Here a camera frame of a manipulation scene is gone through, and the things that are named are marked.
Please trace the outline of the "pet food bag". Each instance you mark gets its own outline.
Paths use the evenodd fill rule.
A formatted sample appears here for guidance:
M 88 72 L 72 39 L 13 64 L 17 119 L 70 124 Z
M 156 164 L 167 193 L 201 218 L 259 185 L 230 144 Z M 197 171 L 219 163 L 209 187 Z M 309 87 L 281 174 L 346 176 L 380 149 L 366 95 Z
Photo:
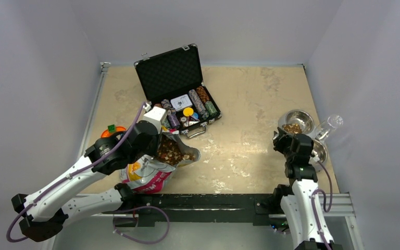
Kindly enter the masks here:
M 192 164 L 200 157 L 200 151 L 185 145 L 178 132 L 164 128 L 157 155 L 144 155 L 136 162 L 128 164 L 119 171 L 120 181 L 137 193 L 158 193 L 178 168 Z

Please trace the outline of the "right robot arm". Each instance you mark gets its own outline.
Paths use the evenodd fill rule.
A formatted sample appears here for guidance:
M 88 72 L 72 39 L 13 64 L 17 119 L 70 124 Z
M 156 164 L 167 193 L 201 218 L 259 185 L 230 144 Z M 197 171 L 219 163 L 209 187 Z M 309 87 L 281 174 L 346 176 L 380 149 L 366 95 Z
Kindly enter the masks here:
M 273 149 L 285 157 L 288 185 L 278 185 L 271 204 L 283 212 L 294 249 L 342 249 L 335 243 L 324 218 L 332 207 L 333 195 L 320 189 L 311 159 L 316 156 L 314 140 L 305 134 L 291 134 L 278 127 Z

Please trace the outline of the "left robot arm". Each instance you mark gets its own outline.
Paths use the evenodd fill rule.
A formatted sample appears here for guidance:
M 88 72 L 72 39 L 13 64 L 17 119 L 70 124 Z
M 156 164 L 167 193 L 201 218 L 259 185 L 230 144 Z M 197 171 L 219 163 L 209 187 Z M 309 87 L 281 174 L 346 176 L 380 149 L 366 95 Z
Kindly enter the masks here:
M 157 153 L 166 111 L 147 103 L 139 110 L 145 114 L 138 113 L 127 131 L 98 139 L 76 163 L 40 190 L 15 195 L 11 202 L 17 216 L 7 229 L 7 241 L 42 242 L 94 214 L 117 209 L 130 212 L 134 208 L 134 194 L 127 184 L 118 183 L 112 189 L 84 198 L 76 195 L 144 155 Z

